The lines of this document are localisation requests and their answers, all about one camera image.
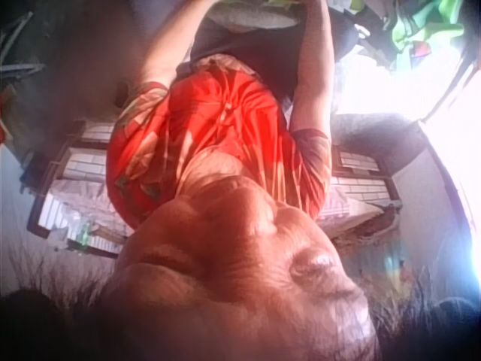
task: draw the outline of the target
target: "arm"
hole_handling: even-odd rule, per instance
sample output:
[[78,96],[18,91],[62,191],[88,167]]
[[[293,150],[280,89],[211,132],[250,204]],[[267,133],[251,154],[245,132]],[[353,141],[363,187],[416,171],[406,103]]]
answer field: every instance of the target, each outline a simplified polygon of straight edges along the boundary
[[142,68],[141,82],[157,81],[167,88],[177,76],[205,14],[216,0],[188,0],[156,36]]
[[331,137],[334,47],[326,0],[305,0],[307,21],[289,130],[318,129]]

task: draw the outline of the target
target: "colorful fabric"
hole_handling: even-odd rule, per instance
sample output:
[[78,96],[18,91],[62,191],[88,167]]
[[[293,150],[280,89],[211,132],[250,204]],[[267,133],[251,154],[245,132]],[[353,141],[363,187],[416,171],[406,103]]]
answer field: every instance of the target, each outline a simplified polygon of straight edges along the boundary
[[132,228],[175,197],[187,166],[206,149],[227,153],[274,199],[319,214],[331,177],[331,142],[290,134],[268,89],[243,71],[212,64],[170,92],[146,83],[124,110],[107,152],[110,200]]
[[[415,42],[426,43],[429,52],[443,47],[449,47],[452,38],[464,34],[464,27],[457,23],[462,0],[440,0],[426,2],[418,9],[418,2],[396,2],[397,22],[392,29],[392,42],[399,50],[396,60],[396,70],[411,69],[411,57],[416,54]],[[413,5],[418,9],[414,14],[408,13]]]

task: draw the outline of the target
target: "wall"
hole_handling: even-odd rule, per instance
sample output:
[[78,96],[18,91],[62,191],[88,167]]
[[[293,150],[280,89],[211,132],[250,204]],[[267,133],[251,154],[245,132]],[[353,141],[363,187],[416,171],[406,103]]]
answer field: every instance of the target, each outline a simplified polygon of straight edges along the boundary
[[[89,184],[76,184],[76,182],[71,182],[67,186],[68,191],[64,188],[65,184],[57,188],[56,191],[50,188],[45,197],[38,219],[39,226],[48,230],[64,229],[66,227],[68,228],[68,238],[75,240],[78,234],[82,232],[83,222],[78,221],[80,213],[82,213],[83,217],[94,220],[97,224],[106,226],[118,235],[132,234],[132,229],[130,229],[120,215],[115,212],[112,203],[107,197],[106,189],[104,188],[106,156],[106,150],[68,148],[68,153],[65,156],[65,168],[63,169],[63,173],[59,174],[59,179],[70,181],[82,180],[88,181]],[[95,188],[90,182],[95,182],[97,185],[103,184],[103,186],[99,185],[99,188]],[[92,197],[90,198],[91,201],[97,204],[96,208],[92,209],[91,206],[93,206],[94,203],[89,201],[82,202],[76,198],[72,201],[72,193],[78,195],[83,193],[85,196],[90,194],[89,197]],[[78,202],[80,204],[76,204],[74,207],[68,207],[63,204],[60,194],[71,200],[66,202]],[[72,208],[75,210],[73,214],[76,214],[78,218],[72,217]],[[108,241],[99,235],[89,237],[86,244],[110,253],[118,254],[122,250],[121,245]]]
[[348,197],[358,201],[389,200],[384,180],[332,177],[331,185],[341,188]]
[[425,134],[417,122],[398,132],[391,149],[383,156],[388,174],[395,174],[409,165],[427,146]]
[[401,240],[413,267],[429,267],[439,297],[464,296],[478,302],[471,242],[458,227],[443,179],[428,150],[396,173],[393,181],[403,202]]
[[340,152],[340,162],[343,167],[347,168],[363,169],[365,171],[379,171],[376,160],[369,156]]
[[113,265],[111,259],[79,255],[69,250],[55,251],[45,239],[26,230],[34,197],[20,194],[22,169],[13,154],[0,146],[0,291],[8,293],[18,288],[16,267],[20,273],[37,273],[40,261],[44,272],[51,269],[62,275],[74,287],[87,275],[104,277]]
[[85,132],[82,134],[82,140],[108,143],[112,131],[112,123],[88,123]]

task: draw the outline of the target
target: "red shirt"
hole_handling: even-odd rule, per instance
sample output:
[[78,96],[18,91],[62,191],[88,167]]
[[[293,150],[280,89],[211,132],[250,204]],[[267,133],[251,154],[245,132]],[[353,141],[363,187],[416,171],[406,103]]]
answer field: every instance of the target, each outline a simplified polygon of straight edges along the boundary
[[291,134],[261,81],[214,64],[170,92],[144,84],[120,117],[107,188],[124,221],[135,229],[173,199],[187,166],[209,147],[239,159],[275,200],[317,218],[331,177],[328,137],[316,129]]

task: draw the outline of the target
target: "woman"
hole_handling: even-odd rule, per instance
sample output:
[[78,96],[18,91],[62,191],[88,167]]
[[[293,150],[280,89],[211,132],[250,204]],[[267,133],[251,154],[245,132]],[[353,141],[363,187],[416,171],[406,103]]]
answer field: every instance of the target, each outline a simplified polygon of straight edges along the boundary
[[191,0],[157,35],[110,141],[109,196],[136,231],[103,303],[149,358],[370,359],[366,299],[313,222],[331,176],[327,4],[306,2],[287,128],[234,57],[176,81],[214,2]]

